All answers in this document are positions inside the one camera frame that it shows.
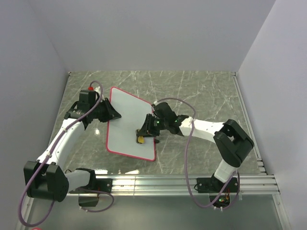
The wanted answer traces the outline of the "yellow bone shaped eraser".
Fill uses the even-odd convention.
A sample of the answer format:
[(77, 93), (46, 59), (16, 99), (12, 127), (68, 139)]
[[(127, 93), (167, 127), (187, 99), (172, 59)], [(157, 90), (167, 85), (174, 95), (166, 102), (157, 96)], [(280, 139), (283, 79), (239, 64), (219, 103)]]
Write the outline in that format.
[(139, 137), (137, 137), (136, 141), (137, 141), (137, 143), (139, 143), (139, 144), (143, 144), (143, 143), (144, 143), (144, 137), (139, 136)]

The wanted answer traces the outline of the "pink framed whiteboard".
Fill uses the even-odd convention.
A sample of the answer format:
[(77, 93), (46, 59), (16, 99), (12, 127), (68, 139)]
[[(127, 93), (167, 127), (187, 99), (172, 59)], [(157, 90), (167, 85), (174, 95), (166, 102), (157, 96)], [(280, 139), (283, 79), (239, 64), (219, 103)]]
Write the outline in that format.
[(154, 139), (146, 138), (143, 144), (136, 142), (136, 130), (142, 127), (146, 115), (152, 112), (151, 104), (117, 87), (111, 88), (109, 100), (121, 118), (111, 120), (107, 124), (107, 151), (155, 161)]

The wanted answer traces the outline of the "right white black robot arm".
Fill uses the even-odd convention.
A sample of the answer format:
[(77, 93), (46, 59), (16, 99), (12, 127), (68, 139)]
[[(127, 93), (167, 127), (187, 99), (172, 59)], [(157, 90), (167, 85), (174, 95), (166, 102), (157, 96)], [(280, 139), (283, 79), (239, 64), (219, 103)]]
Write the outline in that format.
[(147, 114), (142, 127), (136, 130), (137, 143), (144, 138), (155, 138), (160, 131), (182, 137), (196, 137), (216, 144), (222, 160), (213, 174), (212, 187), (221, 192), (228, 185), (228, 179), (241, 166), (254, 148), (254, 142), (237, 121), (209, 122), (194, 119), (188, 115), (177, 115), (166, 102), (152, 105), (153, 112)]

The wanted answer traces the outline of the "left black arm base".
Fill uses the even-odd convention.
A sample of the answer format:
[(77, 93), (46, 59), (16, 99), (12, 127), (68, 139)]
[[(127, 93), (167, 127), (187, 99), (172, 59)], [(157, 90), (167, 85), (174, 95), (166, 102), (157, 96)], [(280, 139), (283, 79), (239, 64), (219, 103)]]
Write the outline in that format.
[(74, 193), (74, 194), (97, 193), (97, 191), (111, 193), (112, 186), (113, 186), (113, 179), (111, 179), (111, 178), (98, 178), (98, 179), (95, 180), (95, 183), (93, 185), (87, 185), (87, 186), (83, 186), (81, 188), (77, 188), (73, 191), (70, 191), (70, 193)]

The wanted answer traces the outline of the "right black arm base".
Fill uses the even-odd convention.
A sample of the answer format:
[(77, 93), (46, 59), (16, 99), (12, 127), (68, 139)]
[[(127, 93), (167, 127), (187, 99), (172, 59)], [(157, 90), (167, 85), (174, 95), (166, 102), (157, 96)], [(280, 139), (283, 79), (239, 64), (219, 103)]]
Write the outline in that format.
[[(196, 181), (197, 183), (194, 185), (194, 189), (198, 193), (219, 193), (222, 187), (224, 186), (224, 183), (220, 182), (214, 177), (197, 178)], [(238, 183), (237, 178), (235, 177), (231, 178), (230, 182), (227, 184), (227, 186), (223, 190), (223, 193), (226, 193), (226, 192), (236, 193), (238, 189), (238, 185), (239, 183)]]

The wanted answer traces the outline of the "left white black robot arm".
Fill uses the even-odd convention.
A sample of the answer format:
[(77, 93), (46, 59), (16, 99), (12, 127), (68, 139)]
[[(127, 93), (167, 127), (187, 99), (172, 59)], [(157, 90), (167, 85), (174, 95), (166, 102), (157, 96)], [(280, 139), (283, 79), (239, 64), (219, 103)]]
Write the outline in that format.
[(94, 120), (105, 123), (119, 118), (121, 115), (99, 87), (80, 91), (79, 100), (66, 112), (51, 144), (36, 161), (25, 164), (23, 195), (61, 202), (68, 192), (75, 189), (93, 192), (97, 188), (94, 170), (77, 168), (65, 173), (63, 166), (80, 135)]

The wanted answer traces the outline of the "right side aluminium rail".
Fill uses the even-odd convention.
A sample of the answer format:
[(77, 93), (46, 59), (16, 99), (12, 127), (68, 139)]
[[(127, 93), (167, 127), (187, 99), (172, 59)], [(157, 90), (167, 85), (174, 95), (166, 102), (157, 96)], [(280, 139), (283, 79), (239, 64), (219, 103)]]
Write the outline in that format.
[(263, 175), (263, 176), (272, 176), (274, 177), (274, 174), (272, 174), (271, 172), (269, 172), (268, 168), (266, 167), (266, 164), (261, 156), (256, 138), (255, 138), (255, 134), (250, 122), (250, 118), (248, 115), (248, 111), (247, 111), (247, 107), (245, 105), (245, 101), (243, 98), (243, 94), (241, 92), (241, 89), (239, 87), (239, 82), (238, 82), (238, 72), (231, 72), (231, 76), (236, 88), (236, 92), (238, 94), (238, 98), (239, 98), (239, 102), (240, 102), (240, 106), (243, 112), (243, 116), (244, 116), (244, 120), (246, 122), (246, 126), (247, 126), (247, 130), (248, 130), (248, 134), (251, 137), (251, 140), (254, 142), (254, 148), (252, 150), (251, 155), (253, 156), (253, 158), (256, 161), (256, 165), (259, 171), (259, 175)]

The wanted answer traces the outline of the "aluminium mounting rail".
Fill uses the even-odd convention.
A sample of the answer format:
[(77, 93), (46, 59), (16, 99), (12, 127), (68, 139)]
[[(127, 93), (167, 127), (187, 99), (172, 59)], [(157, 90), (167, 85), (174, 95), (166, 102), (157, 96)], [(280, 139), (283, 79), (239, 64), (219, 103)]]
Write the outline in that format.
[[(189, 177), (190, 190), (194, 196), (216, 195), (217, 193), (198, 193), (194, 189), (197, 178)], [(183, 175), (98, 175), (98, 178), (113, 179), (111, 194), (114, 196), (188, 196), (189, 189)], [(280, 193), (277, 182), (272, 176), (241, 175), (237, 192), (243, 195), (276, 195)]]

